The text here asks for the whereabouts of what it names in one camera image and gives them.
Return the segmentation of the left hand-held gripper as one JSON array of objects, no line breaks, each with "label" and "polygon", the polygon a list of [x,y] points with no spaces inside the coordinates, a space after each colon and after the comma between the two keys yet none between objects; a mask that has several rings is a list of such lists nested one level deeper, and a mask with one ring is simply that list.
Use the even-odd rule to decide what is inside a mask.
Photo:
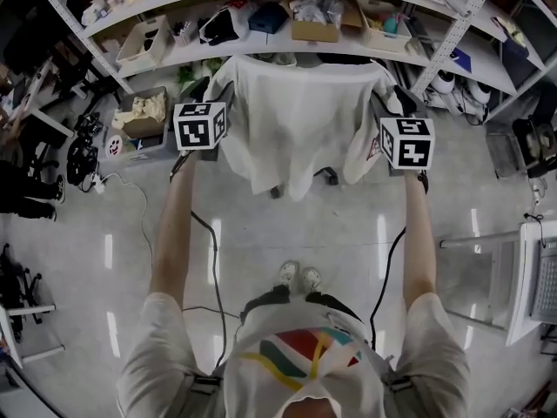
[{"label": "left hand-held gripper", "polygon": [[200,158],[216,162],[219,144],[230,128],[230,112],[235,98],[234,83],[227,83],[215,98],[204,101],[209,80],[188,84],[173,109],[173,131],[183,154],[200,152]]}]

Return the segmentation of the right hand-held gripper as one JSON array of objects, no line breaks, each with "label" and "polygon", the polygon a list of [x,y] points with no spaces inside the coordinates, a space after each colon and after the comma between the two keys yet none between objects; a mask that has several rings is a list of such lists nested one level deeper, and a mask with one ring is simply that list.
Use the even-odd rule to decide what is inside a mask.
[{"label": "right hand-held gripper", "polygon": [[373,92],[370,103],[379,128],[379,147],[395,172],[427,171],[433,160],[435,130],[423,102],[411,92],[395,92],[402,114],[395,114]]}]

